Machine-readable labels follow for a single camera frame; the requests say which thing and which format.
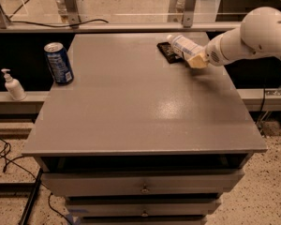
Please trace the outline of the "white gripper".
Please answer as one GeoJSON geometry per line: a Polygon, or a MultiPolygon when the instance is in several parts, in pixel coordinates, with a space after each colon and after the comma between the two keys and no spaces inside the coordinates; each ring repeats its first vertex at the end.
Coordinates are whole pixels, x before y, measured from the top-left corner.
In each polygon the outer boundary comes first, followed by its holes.
{"type": "Polygon", "coordinates": [[[231,64],[236,60],[237,42],[238,39],[230,35],[214,37],[205,46],[206,55],[204,52],[198,53],[189,58],[187,63],[192,68],[206,68],[208,61],[216,67],[231,64]]]}

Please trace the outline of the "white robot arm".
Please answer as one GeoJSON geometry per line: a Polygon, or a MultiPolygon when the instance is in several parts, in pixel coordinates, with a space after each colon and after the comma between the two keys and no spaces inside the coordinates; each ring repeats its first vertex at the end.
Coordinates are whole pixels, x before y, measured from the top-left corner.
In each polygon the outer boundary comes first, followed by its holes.
{"type": "Polygon", "coordinates": [[[192,68],[225,66],[242,59],[275,57],[281,61],[281,11],[259,7],[250,11],[238,28],[207,43],[187,59],[192,68]]]}

